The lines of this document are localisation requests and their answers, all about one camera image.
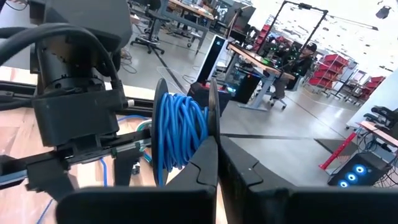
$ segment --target wooden tabletop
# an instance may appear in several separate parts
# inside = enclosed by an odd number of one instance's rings
[[[0,80],[36,84],[37,76],[28,70],[0,67]],[[126,96],[153,99],[154,90],[124,86]],[[140,119],[129,119],[119,124],[118,134],[133,132]],[[0,112],[0,153],[15,158],[32,156],[34,154],[51,151],[52,148],[43,147],[37,128],[33,109],[19,108]],[[113,184],[113,169],[111,156],[104,158],[108,171],[108,185]],[[169,174],[169,180],[179,173],[174,169]],[[103,168],[100,162],[78,164],[72,166],[70,174],[77,176],[80,187],[103,185]],[[0,190],[0,223],[36,223],[44,211],[50,197],[48,194],[28,192],[25,180],[21,185]],[[141,173],[131,177],[130,186],[154,186],[152,168],[145,160],[141,160]],[[227,223],[220,187],[217,197],[217,223]],[[44,216],[42,223],[55,223],[55,206],[52,202]]]
[[[254,52],[250,52],[250,51],[248,51],[246,49],[240,49],[239,47],[236,47],[233,44],[229,44],[228,47],[229,47],[229,49],[233,50],[237,54],[242,55],[246,60],[248,60],[251,63],[253,63],[255,66],[263,69],[264,71],[269,72],[269,73],[274,73],[276,75],[280,75],[280,71],[278,71],[277,69],[274,69],[272,67],[264,65],[261,62],[261,56],[260,55],[254,53]],[[286,78],[288,78],[290,80],[296,79],[296,77],[294,75],[289,74],[289,73],[285,73],[285,72],[283,73],[283,77],[286,77]]]
[[[199,9],[197,9],[195,7],[192,7],[192,6],[189,6],[187,4],[184,4],[184,3],[180,2],[179,0],[169,0],[169,4],[170,3],[176,4],[176,5],[180,6],[180,7],[184,8],[186,10],[189,10],[189,11],[195,13],[195,14],[198,14],[200,16],[206,17],[207,19],[209,19],[211,21],[214,20],[214,16],[213,15],[208,14],[205,11],[199,10]]]
[[[381,138],[383,141],[390,144],[391,146],[398,147],[398,140],[396,140],[389,134],[385,133],[384,131],[377,129],[377,127],[375,127],[376,124],[369,121],[362,121],[360,122],[359,125],[364,129],[366,129],[367,131],[372,132],[377,137]]]

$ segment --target white wall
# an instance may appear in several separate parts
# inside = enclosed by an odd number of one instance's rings
[[[372,93],[367,102],[347,122],[348,126],[358,127],[356,123],[364,121],[363,115],[371,113],[373,106],[385,106],[390,110],[398,108],[398,69],[389,75]]]

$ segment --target blue cable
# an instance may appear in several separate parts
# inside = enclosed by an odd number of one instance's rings
[[[107,187],[108,186],[108,176],[106,175],[106,173],[107,173],[107,171],[106,171],[106,163],[105,163],[103,158],[101,158],[99,161],[101,161],[102,168],[104,170],[104,186]]]
[[[122,117],[122,118],[119,118],[119,119],[118,119],[118,122],[120,122],[120,121],[124,121],[125,119],[130,119],[130,118],[148,119],[148,118],[146,118],[146,117],[144,117],[144,116],[139,116],[139,115],[129,115],[129,116],[124,116],[124,117]]]
[[[160,103],[157,120],[158,181],[163,184],[162,169],[171,172],[173,167],[181,169],[208,136],[208,108],[201,110],[190,96],[165,93]]]
[[[43,220],[43,218],[44,218],[44,215],[45,215],[45,213],[47,212],[47,210],[50,208],[51,203],[52,203],[52,199],[50,200],[50,202],[49,202],[49,203],[47,204],[47,206],[45,207],[44,211],[43,211],[42,214],[40,215],[40,218],[39,218],[39,220],[37,220],[37,223],[36,223],[36,224],[42,223],[42,220]]]

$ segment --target computer tower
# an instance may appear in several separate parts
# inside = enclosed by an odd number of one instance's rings
[[[373,152],[355,154],[328,182],[339,187],[373,186],[392,166]]]

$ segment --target blue cable spool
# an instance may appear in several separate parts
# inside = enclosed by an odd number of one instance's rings
[[[185,166],[208,136],[214,136],[219,144],[220,104],[214,79],[209,91],[209,107],[202,111],[190,97],[169,95],[166,81],[158,81],[151,128],[156,185],[165,185],[171,168]]]

